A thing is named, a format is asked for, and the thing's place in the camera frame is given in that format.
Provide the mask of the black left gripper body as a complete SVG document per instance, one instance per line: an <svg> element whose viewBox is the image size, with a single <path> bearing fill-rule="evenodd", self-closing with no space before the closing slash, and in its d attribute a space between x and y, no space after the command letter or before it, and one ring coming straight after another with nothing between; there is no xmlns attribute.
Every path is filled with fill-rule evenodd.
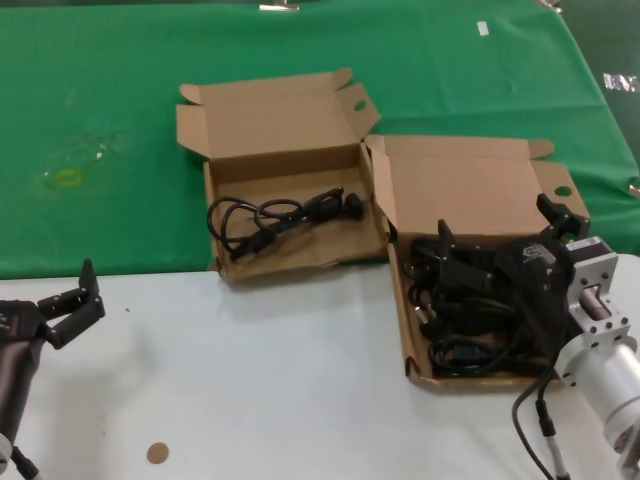
<svg viewBox="0 0 640 480"><path fill-rule="evenodd" d="M16 435L46 340L47 314L37 302L1 302L1 434Z"/></svg>

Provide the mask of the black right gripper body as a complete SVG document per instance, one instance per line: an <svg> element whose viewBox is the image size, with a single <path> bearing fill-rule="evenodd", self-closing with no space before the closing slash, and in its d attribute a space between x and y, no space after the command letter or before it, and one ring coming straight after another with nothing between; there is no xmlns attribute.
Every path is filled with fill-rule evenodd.
<svg viewBox="0 0 640 480"><path fill-rule="evenodd" d="M568 274L561 255L546 240L523 237L500 244L494 265L542 355L555 360L569 328Z"/></svg>

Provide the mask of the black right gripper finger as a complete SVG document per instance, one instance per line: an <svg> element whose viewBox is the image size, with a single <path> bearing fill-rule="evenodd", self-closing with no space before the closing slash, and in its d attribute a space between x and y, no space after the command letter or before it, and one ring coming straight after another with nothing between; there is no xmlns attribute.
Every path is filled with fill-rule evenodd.
<svg viewBox="0 0 640 480"><path fill-rule="evenodd" d="M493 278L487 269L486 250L475 245L457 246L455 236L444 219L437 223L437 253L440 257L439 280L442 285L488 293Z"/></svg>
<svg viewBox="0 0 640 480"><path fill-rule="evenodd" d="M541 193L537 196L536 207L547 221L547 226L536 236L537 240L577 241L588 236L590 220L575 214L564 203L553 202Z"/></svg>

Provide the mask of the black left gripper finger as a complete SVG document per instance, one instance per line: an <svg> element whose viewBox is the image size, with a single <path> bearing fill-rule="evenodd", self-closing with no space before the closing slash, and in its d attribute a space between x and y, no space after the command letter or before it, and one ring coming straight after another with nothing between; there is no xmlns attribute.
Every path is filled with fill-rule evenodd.
<svg viewBox="0 0 640 480"><path fill-rule="evenodd" d="M73 314L61 316L62 320L49 328L49 343L62 349L105 316L97 275L94 271L94 301Z"/></svg>
<svg viewBox="0 0 640 480"><path fill-rule="evenodd" d="M37 302L39 311L45 318L58 318L73 314L81 307L94 301L94 268L89 259L85 259L78 278L78 287L53 295Z"/></svg>

